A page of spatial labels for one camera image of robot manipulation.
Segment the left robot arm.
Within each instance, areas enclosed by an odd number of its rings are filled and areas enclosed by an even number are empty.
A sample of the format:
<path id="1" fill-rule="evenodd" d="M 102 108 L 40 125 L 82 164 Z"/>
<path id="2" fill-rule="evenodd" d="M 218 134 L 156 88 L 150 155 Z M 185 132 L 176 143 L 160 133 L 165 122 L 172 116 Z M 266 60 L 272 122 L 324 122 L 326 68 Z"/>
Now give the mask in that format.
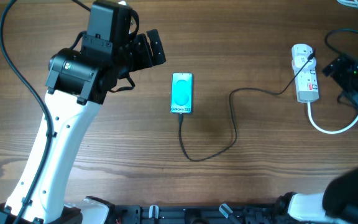
<path id="1" fill-rule="evenodd" d="M 88 196 L 65 203 L 68 178 L 83 137 L 106 95 L 131 72 L 165 63 L 157 30 L 139 32 L 139 15 L 126 2 L 95 1 L 88 28 L 75 46 L 48 64 L 47 92 L 29 159 L 12 194 L 0 203 L 0 223 L 116 223 L 115 206 Z"/>

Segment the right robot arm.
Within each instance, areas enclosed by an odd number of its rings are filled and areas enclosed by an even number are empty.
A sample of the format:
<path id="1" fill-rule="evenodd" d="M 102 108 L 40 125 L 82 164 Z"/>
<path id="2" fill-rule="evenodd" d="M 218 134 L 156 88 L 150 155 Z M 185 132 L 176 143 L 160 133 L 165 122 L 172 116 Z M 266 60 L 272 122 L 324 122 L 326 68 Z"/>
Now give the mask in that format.
<path id="1" fill-rule="evenodd" d="M 323 69 L 358 110 L 358 60 L 341 54 Z M 334 179 L 320 194 L 289 192 L 276 201 L 272 223 L 358 223 L 358 168 Z"/>

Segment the Galaxy S25 smartphone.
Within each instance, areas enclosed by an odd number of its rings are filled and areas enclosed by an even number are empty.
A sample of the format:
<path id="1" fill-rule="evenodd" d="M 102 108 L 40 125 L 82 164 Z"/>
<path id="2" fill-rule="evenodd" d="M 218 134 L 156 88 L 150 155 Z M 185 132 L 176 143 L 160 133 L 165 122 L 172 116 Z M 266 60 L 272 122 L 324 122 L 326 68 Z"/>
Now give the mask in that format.
<path id="1" fill-rule="evenodd" d="M 193 74 L 173 73 L 171 92 L 171 113 L 191 114 L 193 109 Z"/>

